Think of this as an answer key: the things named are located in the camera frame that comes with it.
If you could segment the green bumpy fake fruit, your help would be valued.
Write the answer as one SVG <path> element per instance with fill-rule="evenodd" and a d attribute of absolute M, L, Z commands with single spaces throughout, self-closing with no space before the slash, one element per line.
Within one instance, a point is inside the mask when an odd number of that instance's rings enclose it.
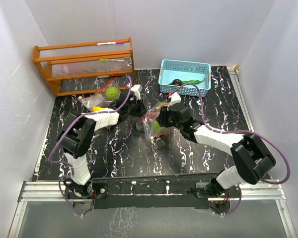
<path fill-rule="evenodd" d="M 159 123 L 158 123 L 156 120 L 154 121 L 154 124 L 153 124 L 153 131 L 154 131 L 155 134 L 164 133 L 165 130 L 166 130 L 165 127 L 161 127 L 161 126 L 159 125 Z"/>

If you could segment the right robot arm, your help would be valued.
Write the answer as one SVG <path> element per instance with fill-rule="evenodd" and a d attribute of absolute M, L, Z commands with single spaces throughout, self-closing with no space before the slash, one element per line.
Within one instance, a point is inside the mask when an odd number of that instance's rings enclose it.
<path fill-rule="evenodd" d="M 195 120 L 184 103 L 162 106 L 156 120 L 162 127 L 178 129 L 186 140 L 209 145 L 232 156 L 234 166 L 216 174 L 206 186 L 195 187 L 195 193 L 222 197 L 233 186 L 257 184 L 276 165 L 274 156 L 259 136 L 246 132 L 216 132 Z"/>

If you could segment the zip bag red seal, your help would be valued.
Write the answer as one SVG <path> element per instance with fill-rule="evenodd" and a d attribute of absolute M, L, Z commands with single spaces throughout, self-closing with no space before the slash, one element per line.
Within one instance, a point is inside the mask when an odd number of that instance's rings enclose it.
<path fill-rule="evenodd" d="M 154 121 L 159 116 L 161 109 L 167 106 L 168 106 L 168 103 L 158 102 L 153 108 L 149 109 L 144 116 L 140 117 L 136 121 L 136 130 L 143 132 L 147 140 L 154 140 L 155 138 L 166 136 L 167 134 L 169 134 L 170 129 L 166 127 L 165 127 L 166 130 L 164 133 L 155 134 L 153 131 Z"/>

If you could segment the dark red fake fruit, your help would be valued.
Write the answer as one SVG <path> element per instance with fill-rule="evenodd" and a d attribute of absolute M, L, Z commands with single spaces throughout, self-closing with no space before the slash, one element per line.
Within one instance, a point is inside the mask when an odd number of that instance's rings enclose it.
<path fill-rule="evenodd" d="M 174 79 L 172 82 L 172 85 L 174 86 L 181 86 L 182 85 L 182 81 L 180 79 Z"/>

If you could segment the green fake chili pepper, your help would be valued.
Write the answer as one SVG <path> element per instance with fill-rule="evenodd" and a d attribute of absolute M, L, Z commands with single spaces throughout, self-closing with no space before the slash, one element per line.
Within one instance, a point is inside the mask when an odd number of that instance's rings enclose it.
<path fill-rule="evenodd" d="M 202 79 L 202 80 L 182 80 L 182 85 L 183 84 L 187 84 L 187 83 L 191 83 L 191 84 L 195 84 L 195 85 L 197 85 L 197 84 L 200 84 L 200 83 L 202 83 L 202 82 L 204 82 L 205 81 L 205 79 Z"/>

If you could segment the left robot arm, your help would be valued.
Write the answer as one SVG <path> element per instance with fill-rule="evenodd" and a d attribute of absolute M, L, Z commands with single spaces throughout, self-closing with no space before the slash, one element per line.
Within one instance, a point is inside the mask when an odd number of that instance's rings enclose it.
<path fill-rule="evenodd" d="M 117 100 L 107 108 L 92 113 L 72 114 L 69 132 L 59 138 L 64 156 L 70 165 L 70 176 L 63 180 L 64 185 L 80 197 L 92 194 L 91 174 L 87 164 L 87 152 L 96 130 L 111 127 L 123 122 L 128 116 L 142 117 L 147 112 L 141 99 L 140 89 L 132 87 L 131 91 L 122 92 Z"/>

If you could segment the light blue plastic basket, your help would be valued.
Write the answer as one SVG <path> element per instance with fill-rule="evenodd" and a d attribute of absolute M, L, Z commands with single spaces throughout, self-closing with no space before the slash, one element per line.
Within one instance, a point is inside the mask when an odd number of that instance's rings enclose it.
<path fill-rule="evenodd" d="M 202 80 L 200 84 L 188 83 L 180 88 L 177 93 L 185 96 L 205 97 L 211 89 L 211 65 L 208 63 L 164 59 L 161 62 L 158 78 L 161 93 L 171 93 L 177 86 L 169 85 L 174 79 Z"/>

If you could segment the zip bag with grapes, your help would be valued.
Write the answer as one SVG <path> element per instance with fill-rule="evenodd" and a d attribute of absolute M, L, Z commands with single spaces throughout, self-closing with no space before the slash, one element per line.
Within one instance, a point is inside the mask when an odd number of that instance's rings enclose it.
<path fill-rule="evenodd" d="M 97 107 L 107 107 L 113 101 L 108 101 L 105 96 L 105 91 L 108 87 L 116 87 L 119 89 L 117 84 L 115 83 L 114 79 L 110 79 L 101 89 L 99 92 L 94 93 L 92 96 L 83 97 L 79 96 L 77 99 L 79 102 L 83 104 L 90 112 L 92 112 L 92 108 Z"/>

